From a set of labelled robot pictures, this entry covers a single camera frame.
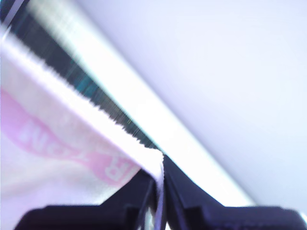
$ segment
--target white ceiling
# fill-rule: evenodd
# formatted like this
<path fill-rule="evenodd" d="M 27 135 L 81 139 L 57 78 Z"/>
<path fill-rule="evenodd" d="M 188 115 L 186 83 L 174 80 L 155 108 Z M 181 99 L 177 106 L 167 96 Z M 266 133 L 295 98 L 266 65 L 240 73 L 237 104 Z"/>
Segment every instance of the white ceiling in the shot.
<path fill-rule="evenodd" d="M 78 2 L 258 204 L 307 212 L 307 1 Z"/>

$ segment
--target cloth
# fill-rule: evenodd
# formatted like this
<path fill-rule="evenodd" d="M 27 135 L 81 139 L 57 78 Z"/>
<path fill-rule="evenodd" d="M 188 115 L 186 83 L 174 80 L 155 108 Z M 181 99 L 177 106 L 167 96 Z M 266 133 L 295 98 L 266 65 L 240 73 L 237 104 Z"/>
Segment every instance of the cloth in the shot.
<path fill-rule="evenodd" d="M 1 229 L 33 208 L 101 204 L 141 167 L 160 191 L 162 161 L 19 40 L 1 35 Z"/>

